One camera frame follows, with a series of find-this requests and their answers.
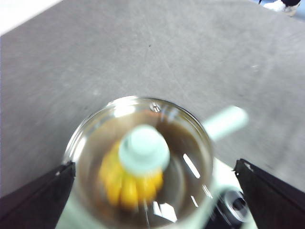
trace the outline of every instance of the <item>mint green knob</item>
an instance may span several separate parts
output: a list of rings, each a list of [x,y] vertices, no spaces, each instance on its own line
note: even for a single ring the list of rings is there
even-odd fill
[[[144,176],[157,169],[165,170],[170,151],[164,137],[154,127],[139,125],[123,137],[119,159],[128,172]]]

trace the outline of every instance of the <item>white base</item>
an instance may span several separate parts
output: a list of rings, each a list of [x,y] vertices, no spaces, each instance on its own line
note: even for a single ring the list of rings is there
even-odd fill
[[[221,162],[217,158],[214,158],[213,162],[213,180],[211,188],[206,191],[208,198],[206,201],[192,214],[187,220],[178,224],[171,224],[165,229],[201,229],[207,223],[214,207],[218,196],[224,189],[232,188],[241,190],[238,180],[235,177],[233,169]],[[245,223],[241,229],[256,229],[257,226],[253,221],[251,214],[248,216],[248,223]],[[93,216],[88,214],[82,206],[71,195],[67,201],[61,218],[56,226],[56,229],[105,229]]]

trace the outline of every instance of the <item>white shoe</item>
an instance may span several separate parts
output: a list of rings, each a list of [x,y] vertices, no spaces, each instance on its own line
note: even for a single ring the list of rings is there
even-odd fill
[[[295,6],[286,6],[281,0],[277,0],[274,2],[266,3],[264,5],[265,8],[273,10],[275,12],[282,12],[290,17],[294,16],[296,13],[296,9],[299,7],[300,2]]]

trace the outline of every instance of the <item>gray carpet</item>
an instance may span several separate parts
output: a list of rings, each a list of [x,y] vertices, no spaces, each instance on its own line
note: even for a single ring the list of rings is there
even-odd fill
[[[61,162],[115,98],[173,101],[249,125],[215,143],[305,190],[305,24],[247,0],[64,0],[1,39],[1,195]]]

